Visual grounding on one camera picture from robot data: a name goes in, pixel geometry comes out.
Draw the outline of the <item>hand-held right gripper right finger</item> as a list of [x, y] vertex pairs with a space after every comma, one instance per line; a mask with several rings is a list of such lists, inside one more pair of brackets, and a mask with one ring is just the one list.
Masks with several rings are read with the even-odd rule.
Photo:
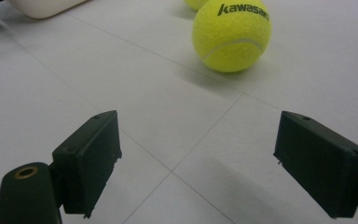
[[274, 156], [331, 218], [358, 208], [358, 145], [318, 121], [281, 113]]

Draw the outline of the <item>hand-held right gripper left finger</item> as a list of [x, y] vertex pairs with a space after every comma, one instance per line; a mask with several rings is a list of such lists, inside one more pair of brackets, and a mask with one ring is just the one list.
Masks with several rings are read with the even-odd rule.
[[115, 110], [91, 117], [64, 140], [52, 152], [51, 164], [64, 212], [89, 218], [121, 157]]

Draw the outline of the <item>yellow tennis ball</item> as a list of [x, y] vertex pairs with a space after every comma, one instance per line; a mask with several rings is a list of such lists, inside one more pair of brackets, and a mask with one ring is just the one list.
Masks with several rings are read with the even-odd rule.
[[200, 10], [209, 0], [184, 0], [184, 2], [195, 11]]
[[192, 43], [214, 71], [235, 73], [251, 67], [271, 37], [269, 11], [262, 0], [208, 0], [197, 12]]

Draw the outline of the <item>cream plastic basket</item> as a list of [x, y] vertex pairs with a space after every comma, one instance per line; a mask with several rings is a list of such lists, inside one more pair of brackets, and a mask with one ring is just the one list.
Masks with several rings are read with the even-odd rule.
[[14, 8], [33, 19], [45, 19], [87, 0], [7, 0]]

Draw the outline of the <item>white table cover sheet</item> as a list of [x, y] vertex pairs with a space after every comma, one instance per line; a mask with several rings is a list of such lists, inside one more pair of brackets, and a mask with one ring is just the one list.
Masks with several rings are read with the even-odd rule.
[[255, 65], [197, 57], [184, 0], [89, 0], [46, 20], [0, 3], [0, 182], [91, 116], [118, 114], [122, 158], [90, 218], [63, 224], [358, 224], [332, 219], [280, 166], [280, 115], [358, 144], [358, 0], [263, 0]]

